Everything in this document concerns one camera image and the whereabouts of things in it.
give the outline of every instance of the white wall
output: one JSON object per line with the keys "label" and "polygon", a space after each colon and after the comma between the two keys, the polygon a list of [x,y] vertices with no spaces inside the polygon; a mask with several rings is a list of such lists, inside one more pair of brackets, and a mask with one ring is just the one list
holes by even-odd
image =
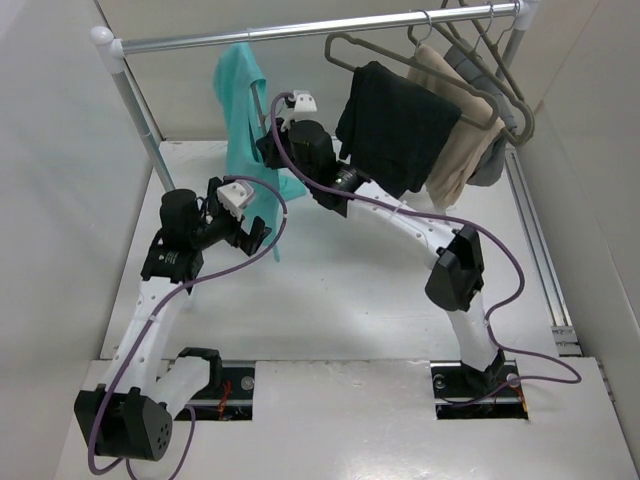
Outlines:
{"label": "white wall", "polygon": [[[532,105],[542,98],[597,2],[543,2],[522,44],[523,55],[514,64],[516,78]],[[441,0],[99,0],[99,3],[116,35],[126,40],[437,9]],[[481,4],[483,0],[469,3]],[[457,2],[451,0],[450,4],[455,6]],[[512,23],[511,18],[496,19],[491,36],[496,39]],[[469,22],[458,24],[458,28],[472,42],[478,36]],[[426,36],[427,32],[427,26],[416,29],[417,35]],[[405,28],[354,35],[401,55],[411,56],[414,51]],[[429,44],[443,54],[450,47],[435,31]],[[226,137],[222,109],[211,87],[214,68],[226,48],[148,53],[128,59],[163,135],[172,139]],[[252,49],[269,81],[269,98],[287,89],[311,90],[319,105],[318,120],[332,132],[349,96],[352,74],[324,59],[324,36],[258,42],[252,44]],[[482,44],[480,51],[489,58]],[[363,48],[347,46],[341,40],[335,42],[334,52],[356,66],[378,60],[401,75],[408,69]]]}
{"label": "white wall", "polygon": [[568,308],[640,465],[640,3],[601,2],[521,151]]}
{"label": "white wall", "polygon": [[52,478],[149,166],[91,0],[0,2],[0,465]]}

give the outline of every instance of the white floor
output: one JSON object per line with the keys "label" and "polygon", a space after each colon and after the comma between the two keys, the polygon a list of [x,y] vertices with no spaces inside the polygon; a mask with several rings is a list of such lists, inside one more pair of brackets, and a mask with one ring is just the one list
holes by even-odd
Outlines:
{"label": "white floor", "polygon": [[[524,386],[529,421],[436,420],[428,362],[259,362],[250,422],[198,422],[179,479],[632,480],[636,472],[593,359],[571,359],[579,385]],[[107,362],[93,362],[95,388]],[[540,361],[528,373],[562,375]],[[165,457],[134,462],[166,479],[189,426]],[[56,480],[92,479],[72,419]],[[128,479],[123,466],[107,480]]]}
{"label": "white floor", "polygon": [[[224,173],[222,142],[164,143],[162,151],[178,187],[203,193]],[[118,292],[102,358],[112,358],[131,319],[140,270],[157,229],[162,188],[152,175]],[[428,196],[409,204],[424,207]],[[166,358],[185,346],[217,348],[225,360],[459,359],[447,316],[427,299],[428,271],[405,256],[393,238],[350,224],[310,196],[290,203],[280,244],[282,261],[265,258],[244,271],[196,289],[191,309],[174,326]],[[476,221],[501,238],[527,275],[513,305],[498,311],[494,326],[508,345],[555,354],[550,316],[521,227],[509,182],[467,187],[453,215]],[[483,239],[485,304],[516,288],[505,256]],[[241,252],[226,244],[205,253],[204,273],[237,264]]]}

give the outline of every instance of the white pipe connector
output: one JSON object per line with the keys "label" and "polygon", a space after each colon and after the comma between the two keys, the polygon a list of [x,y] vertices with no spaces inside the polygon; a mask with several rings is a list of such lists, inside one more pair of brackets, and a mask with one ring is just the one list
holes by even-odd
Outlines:
{"label": "white pipe connector", "polygon": [[518,18],[514,24],[516,30],[525,31],[529,30],[533,17],[536,16],[536,11],[540,6],[542,0],[519,0],[520,11],[518,12]]}
{"label": "white pipe connector", "polygon": [[102,63],[111,75],[124,72],[122,42],[119,38],[115,38],[111,30],[107,27],[93,27],[91,41],[98,49]]}

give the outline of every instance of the metal rail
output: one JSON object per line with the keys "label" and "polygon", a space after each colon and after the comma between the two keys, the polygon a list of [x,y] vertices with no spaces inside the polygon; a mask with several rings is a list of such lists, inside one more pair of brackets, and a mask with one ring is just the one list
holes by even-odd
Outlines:
{"label": "metal rail", "polygon": [[389,15],[326,20],[322,22],[299,23],[255,29],[248,28],[246,30],[227,33],[207,33],[143,40],[123,40],[122,50],[125,55],[134,55],[137,53],[162,52],[183,48],[225,45],[237,42],[259,42],[264,40],[276,40],[309,35],[377,30],[383,28],[406,27],[410,25],[456,22],[461,20],[480,20],[489,17],[509,17],[517,15],[519,11],[519,1],[499,5],[447,8],[444,10],[415,10],[407,13]]}

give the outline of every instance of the teal cloth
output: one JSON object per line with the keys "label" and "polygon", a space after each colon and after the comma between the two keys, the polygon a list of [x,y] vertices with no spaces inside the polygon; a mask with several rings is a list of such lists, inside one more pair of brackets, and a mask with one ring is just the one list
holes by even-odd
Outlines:
{"label": "teal cloth", "polygon": [[[263,134],[251,91],[253,83],[256,85],[260,103],[265,106],[267,80],[256,63],[249,44],[232,45],[220,57],[213,74],[213,90],[224,109],[229,138],[227,174],[249,175],[265,180],[278,188],[285,200],[301,197],[306,194],[302,182],[296,178],[279,175],[277,170],[264,166],[262,156],[255,147],[255,140],[262,138]],[[256,198],[245,210],[245,216],[249,225],[254,217],[260,217],[271,227],[271,234],[265,240],[265,245],[268,245],[278,230],[280,204],[267,188],[255,184],[253,187]],[[276,261],[280,260],[277,247],[274,249],[274,256]]]}

